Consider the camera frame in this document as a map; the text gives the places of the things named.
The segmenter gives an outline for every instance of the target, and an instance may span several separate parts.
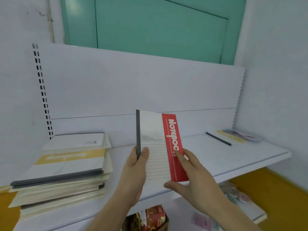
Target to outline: green panel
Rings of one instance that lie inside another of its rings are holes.
[[[95,0],[60,0],[65,43],[97,48]]]
[[[166,0],[95,0],[98,48],[219,63],[228,20]]]
[[[169,0],[228,19],[221,64],[233,65],[246,0]]]

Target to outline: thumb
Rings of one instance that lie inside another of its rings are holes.
[[[147,147],[144,147],[139,156],[137,164],[145,166],[145,163],[147,163],[147,160],[149,158],[149,153],[150,153],[149,149]]]
[[[170,190],[175,191],[179,195],[185,198],[186,192],[187,192],[187,187],[174,181],[168,181],[164,184],[164,187]]]

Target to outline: shelf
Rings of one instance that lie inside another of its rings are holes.
[[[197,135],[183,137],[182,145],[198,157],[217,183],[291,157],[288,150],[265,141],[228,146],[208,135]],[[132,148],[133,146],[126,146],[109,150],[114,172],[106,183],[107,192],[104,198],[89,200],[21,221],[14,230],[53,230],[93,217],[115,190],[123,164]],[[179,194],[165,189],[163,185],[145,186],[140,201],[128,215],[179,197]]]

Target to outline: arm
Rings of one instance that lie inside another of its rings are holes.
[[[137,161],[134,147],[125,162],[118,186],[103,207],[88,226],[86,231],[119,231],[127,216],[142,193],[145,182],[145,163],[149,157],[148,148],[144,148]]]
[[[194,208],[216,220],[224,231],[260,231],[235,204],[223,194],[218,184],[199,162],[197,157],[184,149],[188,160],[179,152],[175,152],[189,178],[184,186],[169,181],[165,187],[182,195]]]

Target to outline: person's right hand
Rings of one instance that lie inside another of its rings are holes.
[[[182,195],[200,212],[215,218],[229,200],[225,197],[213,176],[191,151],[184,149],[184,154],[188,157],[188,160],[178,151],[175,151],[175,154],[187,173],[189,184],[182,185],[169,181],[164,184],[164,187]]]

